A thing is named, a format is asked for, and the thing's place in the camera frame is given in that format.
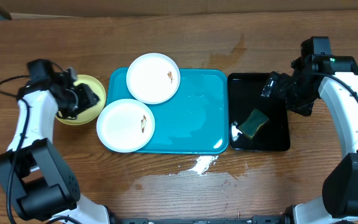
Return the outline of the green yellow sponge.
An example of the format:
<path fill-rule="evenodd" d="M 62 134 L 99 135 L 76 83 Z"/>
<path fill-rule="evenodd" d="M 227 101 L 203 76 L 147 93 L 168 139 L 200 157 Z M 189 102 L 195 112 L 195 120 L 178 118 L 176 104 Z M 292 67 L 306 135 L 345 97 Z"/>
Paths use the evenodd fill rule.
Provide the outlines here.
<path fill-rule="evenodd" d="M 253 139 L 259 129 L 269 121 L 268 116 L 254 109 L 247 119 L 239 125 L 238 130 L 247 138 Z"/>

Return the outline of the yellow-green plate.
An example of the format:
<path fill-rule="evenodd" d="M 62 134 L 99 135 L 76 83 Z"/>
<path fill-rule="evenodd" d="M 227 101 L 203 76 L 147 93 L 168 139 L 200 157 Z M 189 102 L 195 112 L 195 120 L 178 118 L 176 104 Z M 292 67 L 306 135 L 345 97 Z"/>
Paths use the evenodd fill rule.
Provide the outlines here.
<path fill-rule="evenodd" d="M 74 82 L 74 85 L 77 86 L 82 83 L 87 84 L 90 87 L 92 92 L 98 96 L 99 101 L 95 106 L 92 106 L 91 108 L 80 113 L 75 120 L 61 119 L 56 116 L 60 122 L 74 126 L 82 125 L 94 120 L 102 112 L 106 104 L 106 90 L 104 89 L 103 84 L 95 77 L 89 75 L 78 75 L 78 80 Z"/>

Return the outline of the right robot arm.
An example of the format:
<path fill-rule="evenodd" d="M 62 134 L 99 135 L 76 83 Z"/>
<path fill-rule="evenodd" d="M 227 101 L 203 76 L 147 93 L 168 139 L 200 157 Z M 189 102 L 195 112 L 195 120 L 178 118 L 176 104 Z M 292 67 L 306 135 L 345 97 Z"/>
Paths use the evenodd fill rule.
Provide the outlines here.
<path fill-rule="evenodd" d="M 292 223 L 358 221 L 358 65 L 351 56 L 312 55 L 291 64 L 294 72 L 271 72 L 262 96 L 285 100 L 288 110 L 309 116 L 316 99 L 331 114 L 342 160 L 323 183 L 320 197 L 289 208 Z"/>

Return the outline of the white plate top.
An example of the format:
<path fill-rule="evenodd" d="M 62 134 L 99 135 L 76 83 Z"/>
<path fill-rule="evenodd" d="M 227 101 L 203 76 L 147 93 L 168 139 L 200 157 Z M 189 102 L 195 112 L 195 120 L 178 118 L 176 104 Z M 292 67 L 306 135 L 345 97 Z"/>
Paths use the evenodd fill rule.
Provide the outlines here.
<path fill-rule="evenodd" d="M 172 98 L 180 82 L 177 64 L 160 53 L 148 53 L 136 58 L 126 74 L 126 84 L 131 95 L 151 105 L 164 103 Z"/>

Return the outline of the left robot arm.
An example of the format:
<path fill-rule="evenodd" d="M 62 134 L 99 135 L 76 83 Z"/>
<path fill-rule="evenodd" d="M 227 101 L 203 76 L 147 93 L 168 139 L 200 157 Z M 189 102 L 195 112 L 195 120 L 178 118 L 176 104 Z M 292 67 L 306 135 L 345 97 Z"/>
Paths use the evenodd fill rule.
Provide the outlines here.
<path fill-rule="evenodd" d="M 53 72 L 30 75 L 15 95 L 19 119 L 14 139 L 0 154 L 0 186 L 6 194 L 11 223 L 22 220 L 47 223 L 119 223 L 108 207 L 80 192 L 74 172 L 53 145 L 56 114 L 75 118 L 99 98 L 76 75 Z"/>

